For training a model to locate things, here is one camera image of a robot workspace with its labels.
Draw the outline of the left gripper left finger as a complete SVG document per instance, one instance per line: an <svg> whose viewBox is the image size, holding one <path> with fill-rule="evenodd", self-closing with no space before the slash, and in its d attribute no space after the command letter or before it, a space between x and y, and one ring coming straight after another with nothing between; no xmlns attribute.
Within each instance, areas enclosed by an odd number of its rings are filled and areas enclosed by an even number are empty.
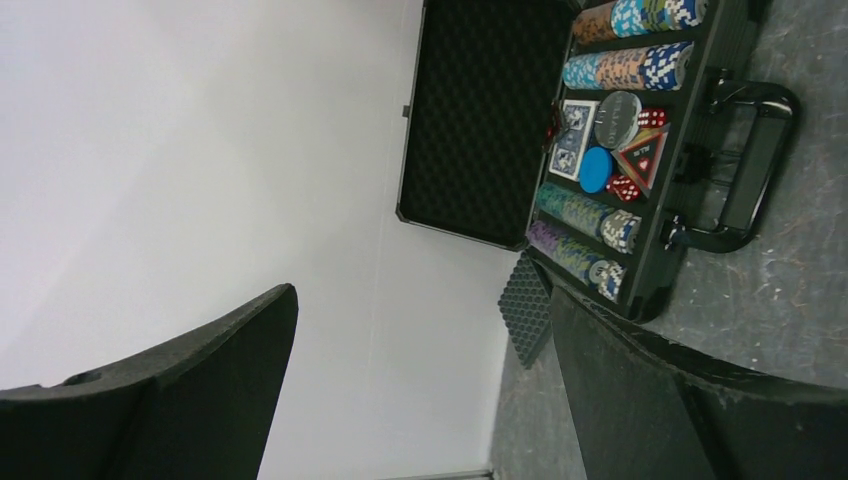
<svg viewBox="0 0 848 480"><path fill-rule="evenodd" d="M5 479L253 479L294 344L294 286L55 386L1 394Z"/></svg>

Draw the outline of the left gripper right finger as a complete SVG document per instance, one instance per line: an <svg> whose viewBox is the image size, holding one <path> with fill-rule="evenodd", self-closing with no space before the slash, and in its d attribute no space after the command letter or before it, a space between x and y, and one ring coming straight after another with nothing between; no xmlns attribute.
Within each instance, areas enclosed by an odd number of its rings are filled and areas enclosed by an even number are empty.
<svg viewBox="0 0 848 480"><path fill-rule="evenodd" d="M711 357L555 289L553 340L591 479L843 479L847 393Z"/></svg>

